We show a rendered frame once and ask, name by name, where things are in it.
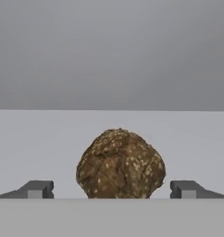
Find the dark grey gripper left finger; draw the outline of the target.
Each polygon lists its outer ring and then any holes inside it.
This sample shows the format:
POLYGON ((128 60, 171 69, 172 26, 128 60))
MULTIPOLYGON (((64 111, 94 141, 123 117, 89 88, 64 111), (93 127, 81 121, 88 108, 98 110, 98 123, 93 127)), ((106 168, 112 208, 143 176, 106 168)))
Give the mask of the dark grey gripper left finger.
POLYGON ((53 181, 28 181, 17 190, 0 194, 0 198, 47 199, 54 197, 53 181))

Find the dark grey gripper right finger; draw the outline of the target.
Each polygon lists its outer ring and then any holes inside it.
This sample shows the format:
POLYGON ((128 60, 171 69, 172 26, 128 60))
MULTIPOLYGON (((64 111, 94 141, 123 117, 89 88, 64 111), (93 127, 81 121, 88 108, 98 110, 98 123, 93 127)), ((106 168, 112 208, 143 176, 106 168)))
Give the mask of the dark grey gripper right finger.
POLYGON ((196 181, 171 181, 170 198, 176 199, 217 199, 224 194, 205 189, 196 181))

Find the brown seeded bread roll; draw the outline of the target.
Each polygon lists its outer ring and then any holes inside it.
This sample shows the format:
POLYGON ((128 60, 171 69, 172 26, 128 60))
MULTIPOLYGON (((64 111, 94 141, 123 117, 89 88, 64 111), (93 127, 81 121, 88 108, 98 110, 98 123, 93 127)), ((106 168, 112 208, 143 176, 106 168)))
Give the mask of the brown seeded bread roll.
POLYGON ((96 137, 76 167, 76 182, 89 198, 148 199, 165 177, 164 160, 155 148, 122 128, 96 137))

